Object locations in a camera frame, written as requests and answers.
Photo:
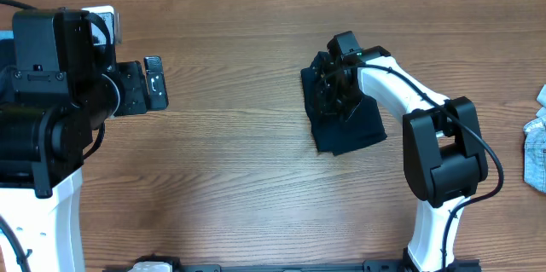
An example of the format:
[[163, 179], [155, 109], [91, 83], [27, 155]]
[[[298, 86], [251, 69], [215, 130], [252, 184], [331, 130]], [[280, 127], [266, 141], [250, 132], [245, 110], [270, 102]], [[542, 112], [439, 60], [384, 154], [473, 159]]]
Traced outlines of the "dark navy t-shirt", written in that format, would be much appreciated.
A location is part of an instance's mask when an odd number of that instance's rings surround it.
[[311, 134], [319, 153], [341, 155], [372, 146], [386, 139], [377, 101], [362, 93], [362, 100], [348, 121], [334, 118], [321, 119], [314, 106], [316, 76], [311, 65], [300, 71], [306, 115], [311, 123]]

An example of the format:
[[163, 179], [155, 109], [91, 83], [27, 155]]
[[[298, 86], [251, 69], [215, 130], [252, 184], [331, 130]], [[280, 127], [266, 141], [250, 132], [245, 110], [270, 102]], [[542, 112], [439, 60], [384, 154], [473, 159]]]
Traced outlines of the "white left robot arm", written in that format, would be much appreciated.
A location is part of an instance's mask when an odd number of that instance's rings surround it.
[[110, 118], [162, 111], [162, 61], [117, 62], [109, 5], [18, 3], [1, 34], [1, 250], [8, 271], [82, 271], [84, 162]]

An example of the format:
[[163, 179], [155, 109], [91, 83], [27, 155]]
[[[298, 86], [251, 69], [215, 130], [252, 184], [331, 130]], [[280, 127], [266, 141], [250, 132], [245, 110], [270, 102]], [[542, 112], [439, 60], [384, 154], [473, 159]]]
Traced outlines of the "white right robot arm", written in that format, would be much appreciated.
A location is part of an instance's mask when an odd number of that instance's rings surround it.
[[386, 139], [384, 107], [402, 127], [403, 170], [417, 198], [415, 227], [400, 259], [367, 260], [364, 271], [480, 271], [454, 255], [464, 206], [488, 175], [474, 104], [410, 76], [381, 46], [335, 35], [300, 72], [305, 111], [320, 153], [341, 155]]

